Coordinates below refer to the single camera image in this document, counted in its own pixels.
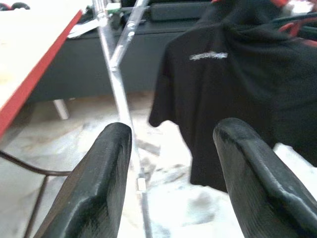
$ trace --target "black t-shirt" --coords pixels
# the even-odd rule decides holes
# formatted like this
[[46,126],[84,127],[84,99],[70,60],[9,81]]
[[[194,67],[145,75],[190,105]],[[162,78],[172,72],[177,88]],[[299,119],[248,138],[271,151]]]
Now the black t-shirt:
[[179,125],[190,182],[226,191],[213,128],[236,117],[270,145],[316,141],[316,62],[316,48],[269,26],[202,19],[166,47],[149,122]]

